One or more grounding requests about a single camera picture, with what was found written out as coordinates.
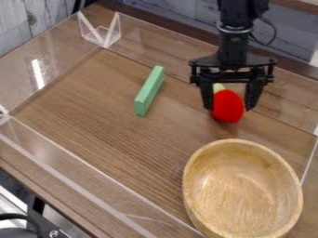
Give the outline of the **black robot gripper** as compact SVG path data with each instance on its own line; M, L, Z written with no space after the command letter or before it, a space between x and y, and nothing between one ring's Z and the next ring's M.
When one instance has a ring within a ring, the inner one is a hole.
M201 85L204 107L209 111L214 107L213 82L248 83L252 80L245 92L246 111L250 111L257 106L266 81L273 81L277 59L249 51L252 31L253 27L221 26L220 50L189 62L190 83Z

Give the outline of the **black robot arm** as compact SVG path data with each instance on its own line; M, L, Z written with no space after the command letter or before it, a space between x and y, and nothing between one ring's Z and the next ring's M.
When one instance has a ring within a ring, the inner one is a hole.
M220 49L189 62L190 83L201 89L204 107L214 110L214 85L242 83L246 85L245 108L254 109L265 86L274 81L277 59L249 52L254 21L262 20L269 10L269 0L218 0L221 12Z

